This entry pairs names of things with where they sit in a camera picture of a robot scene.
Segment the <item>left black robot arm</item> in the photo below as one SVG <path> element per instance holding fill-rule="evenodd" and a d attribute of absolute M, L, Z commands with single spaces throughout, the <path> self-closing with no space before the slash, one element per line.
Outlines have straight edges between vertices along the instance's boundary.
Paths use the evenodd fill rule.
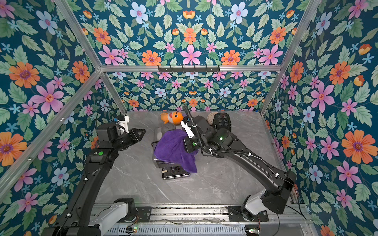
<path fill-rule="evenodd" d="M 85 161 L 84 176 L 63 214 L 53 226 L 42 231 L 43 236 L 103 236 L 119 220 L 137 218 L 132 198 L 116 200 L 95 219 L 91 219 L 91 213 L 100 187 L 119 152 L 140 142 L 146 130 L 132 128 L 127 131 L 120 123 L 111 122 L 100 125 L 96 132 L 99 143 Z"/>

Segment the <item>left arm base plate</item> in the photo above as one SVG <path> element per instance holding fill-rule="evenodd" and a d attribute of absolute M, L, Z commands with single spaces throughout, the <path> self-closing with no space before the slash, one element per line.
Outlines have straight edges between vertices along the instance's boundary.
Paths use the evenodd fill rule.
<path fill-rule="evenodd" d="M 118 223 L 145 223 L 149 222 L 152 215 L 151 206 L 136 206 Z"/>

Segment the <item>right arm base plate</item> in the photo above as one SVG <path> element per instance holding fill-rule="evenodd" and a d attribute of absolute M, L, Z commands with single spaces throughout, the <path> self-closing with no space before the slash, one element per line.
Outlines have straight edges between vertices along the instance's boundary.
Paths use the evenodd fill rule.
<path fill-rule="evenodd" d="M 259 214 L 252 214 L 249 211 L 242 209 L 242 206 L 227 206 L 228 217 L 230 222 L 268 222 L 267 211 L 262 211 Z"/>

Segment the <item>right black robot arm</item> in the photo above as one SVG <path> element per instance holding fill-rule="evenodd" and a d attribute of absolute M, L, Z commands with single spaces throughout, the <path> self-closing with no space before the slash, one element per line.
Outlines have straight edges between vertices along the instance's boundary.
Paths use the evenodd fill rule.
<path fill-rule="evenodd" d="M 228 118 L 210 125 L 201 116 L 189 116 L 181 126 L 188 135 L 184 140 L 186 152 L 200 150 L 205 156 L 232 160 L 262 184 L 263 190 L 243 203 L 243 211 L 253 215 L 265 210 L 278 215 L 284 213 L 297 179 L 293 171 L 280 170 L 253 153 L 231 132 Z"/>

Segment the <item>purple cleaning cloth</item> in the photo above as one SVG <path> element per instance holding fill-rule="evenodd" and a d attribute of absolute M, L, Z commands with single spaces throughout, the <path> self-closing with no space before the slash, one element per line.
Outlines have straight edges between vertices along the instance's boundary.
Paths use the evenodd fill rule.
<path fill-rule="evenodd" d="M 197 173 L 195 156 L 198 150 L 187 153 L 184 144 L 185 138 L 187 138 L 187 133 L 183 130 L 167 131 L 158 141 L 154 155 L 159 160 L 178 163 L 187 172 Z"/>

